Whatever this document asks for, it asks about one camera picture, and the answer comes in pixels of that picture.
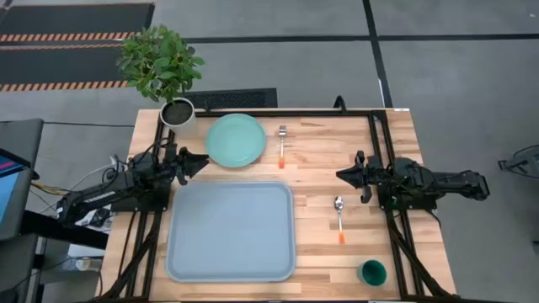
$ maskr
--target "spoon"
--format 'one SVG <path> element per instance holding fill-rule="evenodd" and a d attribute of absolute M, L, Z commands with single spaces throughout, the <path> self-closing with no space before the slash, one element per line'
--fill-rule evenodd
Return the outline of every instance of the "spoon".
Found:
<path fill-rule="evenodd" d="M 344 208 L 344 200 L 343 197 L 337 196 L 335 197 L 334 202 L 335 209 L 337 210 L 337 213 L 339 214 L 339 243 L 344 243 L 344 233 L 343 233 L 343 218 L 342 218 L 342 212 Z"/>

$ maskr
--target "fork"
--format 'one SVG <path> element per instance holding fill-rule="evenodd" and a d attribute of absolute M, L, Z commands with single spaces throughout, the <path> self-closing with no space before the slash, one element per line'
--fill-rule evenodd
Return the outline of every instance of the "fork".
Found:
<path fill-rule="evenodd" d="M 281 125 L 279 126 L 279 137 L 280 137 L 279 168 L 285 168 L 285 136 L 286 136 L 286 125 Z"/>

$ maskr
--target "green cup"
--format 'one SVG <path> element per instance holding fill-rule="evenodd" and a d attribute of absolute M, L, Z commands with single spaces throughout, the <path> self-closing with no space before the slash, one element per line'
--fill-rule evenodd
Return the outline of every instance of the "green cup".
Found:
<path fill-rule="evenodd" d="M 359 266 L 357 277 L 363 283 L 380 286 L 386 282 L 387 272 L 384 265 L 376 260 L 369 260 Z"/>

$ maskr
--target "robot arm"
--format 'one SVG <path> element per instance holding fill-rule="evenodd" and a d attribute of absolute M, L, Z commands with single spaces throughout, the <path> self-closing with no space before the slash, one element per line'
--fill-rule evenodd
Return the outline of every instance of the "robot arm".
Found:
<path fill-rule="evenodd" d="M 372 196 L 370 185 L 378 185 L 379 192 L 382 189 L 391 198 L 398 199 L 400 207 L 413 209 L 434 209 L 435 201 L 449 193 L 476 200 L 484 200 L 490 195 L 485 177 L 470 170 L 461 173 L 431 172 L 403 157 L 396 158 L 393 167 L 387 168 L 376 156 L 368 157 L 368 160 L 364 165 L 365 155 L 358 151 L 355 165 L 337 172 L 337 177 L 350 185 L 363 188 L 363 203 Z"/>
<path fill-rule="evenodd" d="M 102 184 L 64 195 L 57 206 L 58 220 L 71 225 L 106 205 L 123 205 L 122 210 L 133 211 L 141 204 L 168 201 L 174 178 L 186 185 L 185 177 L 193 178 L 208 163 L 208 155 L 192 154 L 185 147 L 176 154 L 175 143 L 166 146 L 161 162 L 150 153 L 136 155 L 127 163 L 128 169 L 110 172 Z"/>

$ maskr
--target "wooden table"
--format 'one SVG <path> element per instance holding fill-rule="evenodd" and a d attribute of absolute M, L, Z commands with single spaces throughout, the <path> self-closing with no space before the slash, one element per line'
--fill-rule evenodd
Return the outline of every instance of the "wooden table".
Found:
<path fill-rule="evenodd" d="M 153 143 L 158 111 L 139 111 L 133 132 L 130 157 Z M 422 162 L 412 117 L 408 111 L 387 110 L 396 157 Z M 397 299 L 398 287 L 384 214 L 378 209 L 376 191 L 370 203 L 360 202 L 360 191 L 335 177 L 335 172 L 351 167 L 358 150 L 373 154 L 367 118 L 364 117 L 293 117 L 257 118 L 268 136 L 263 156 L 252 165 L 228 169 L 211 162 L 195 181 L 269 181 L 286 183 L 294 194 L 296 224 L 296 270 L 282 283 L 257 284 L 181 284 L 168 278 L 164 259 L 167 251 L 171 211 L 163 213 L 157 246 L 157 259 L 150 300 L 368 300 Z M 198 136 L 181 140 L 193 153 L 205 153 L 205 134 L 214 118 L 197 120 Z M 286 168 L 277 166 L 279 125 L 286 125 Z M 385 154 L 381 126 L 378 135 Z M 179 187 L 177 181 L 173 190 Z M 344 197 L 343 212 L 346 244 L 339 244 L 335 195 Z M 455 292 L 446 250 L 438 223 L 425 211 L 409 211 L 419 259 L 449 292 Z M 104 290 L 116 280 L 131 214 L 115 217 L 104 257 Z M 147 229 L 151 225 L 149 216 Z M 131 259 L 136 224 L 129 240 L 126 262 Z M 369 259 L 380 260 L 387 269 L 387 282 L 381 287 L 362 284 L 357 267 Z M 408 292 L 413 281 L 408 260 L 403 257 Z M 138 270 L 135 295 L 141 294 L 146 260 Z"/>

